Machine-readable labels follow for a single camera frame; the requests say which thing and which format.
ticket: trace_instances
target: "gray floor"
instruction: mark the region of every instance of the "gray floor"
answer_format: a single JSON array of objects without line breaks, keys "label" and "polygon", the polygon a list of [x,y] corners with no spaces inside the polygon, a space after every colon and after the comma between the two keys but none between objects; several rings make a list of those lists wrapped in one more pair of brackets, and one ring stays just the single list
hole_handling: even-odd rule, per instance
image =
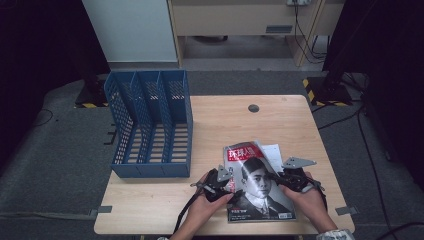
[{"label": "gray floor", "polygon": [[[188,70],[192,95],[306,96],[302,79],[325,75],[320,72],[320,64],[295,67],[281,38],[230,36],[226,42],[193,38],[187,44],[190,46],[185,52],[183,68]],[[226,55],[227,51],[222,49],[232,44],[231,54]],[[104,144],[111,140],[108,132],[114,130],[113,120],[108,108],[74,108],[82,87],[83,81],[77,81],[46,96],[46,110],[40,112],[35,126],[0,179],[1,213],[52,212],[86,216],[100,206],[115,150],[114,145]],[[359,98],[355,90],[348,89],[354,99]],[[316,124],[321,127],[349,116],[360,104],[320,109],[313,113]],[[316,109],[318,107],[311,106],[311,111]],[[379,187],[393,227],[424,221],[424,192],[413,184],[401,163],[385,159],[384,148],[369,119],[361,114],[360,120],[380,186],[376,183],[356,117],[322,129],[320,134],[347,204],[359,210],[352,216],[356,239],[376,239],[388,231]],[[93,225],[94,220],[1,218],[0,239],[134,238],[100,236],[93,231]],[[420,239],[424,236],[424,228],[410,227],[398,232],[397,236],[398,239]]]}]

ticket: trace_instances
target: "human hand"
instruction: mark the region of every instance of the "human hand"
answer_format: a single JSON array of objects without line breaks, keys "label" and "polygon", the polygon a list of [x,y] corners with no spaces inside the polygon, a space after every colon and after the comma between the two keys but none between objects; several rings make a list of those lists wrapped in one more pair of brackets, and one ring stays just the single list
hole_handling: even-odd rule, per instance
[{"label": "human hand", "polygon": [[[305,172],[306,176],[312,178],[311,173]],[[290,198],[296,207],[311,221],[318,232],[323,233],[337,229],[336,224],[330,218],[325,208],[321,194],[317,189],[311,188],[307,192],[294,192],[290,188],[279,185],[284,194]]]},{"label": "human hand", "polygon": [[[207,173],[203,175],[200,182],[204,182]],[[218,211],[221,207],[225,206],[228,201],[233,197],[233,194],[227,194],[214,202],[209,202],[204,194],[201,194],[191,204],[187,211],[187,216],[184,223],[175,232],[171,239],[191,239],[194,234]]]}]

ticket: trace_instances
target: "white cabinet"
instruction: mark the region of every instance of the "white cabinet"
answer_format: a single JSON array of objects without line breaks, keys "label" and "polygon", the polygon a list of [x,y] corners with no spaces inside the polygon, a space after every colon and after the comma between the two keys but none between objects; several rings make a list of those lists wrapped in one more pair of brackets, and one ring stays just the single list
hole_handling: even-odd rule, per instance
[{"label": "white cabinet", "polygon": [[108,62],[177,62],[167,0],[83,0]]}]

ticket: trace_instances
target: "magazine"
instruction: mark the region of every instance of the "magazine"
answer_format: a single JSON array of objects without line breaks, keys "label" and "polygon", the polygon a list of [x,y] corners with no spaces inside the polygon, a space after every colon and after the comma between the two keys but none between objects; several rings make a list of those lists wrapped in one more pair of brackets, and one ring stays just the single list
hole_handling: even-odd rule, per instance
[{"label": "magazine", "polygon": [[232,173],[226,190],[235,193],[227,204],[228,222],[295,220],[293,202],[266,177],[275,173],[258,142],[224,147],[224,167]]}]

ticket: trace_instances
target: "wristband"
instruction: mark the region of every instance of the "wristband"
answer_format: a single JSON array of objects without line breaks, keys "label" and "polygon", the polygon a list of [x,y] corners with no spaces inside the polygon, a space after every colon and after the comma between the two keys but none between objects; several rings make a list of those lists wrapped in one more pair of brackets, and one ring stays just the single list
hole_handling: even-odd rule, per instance
[{"label": "wristband", "polygon": [[332,230],[321,233],[317,236],[317,240],[355,240],[349,229]]}]

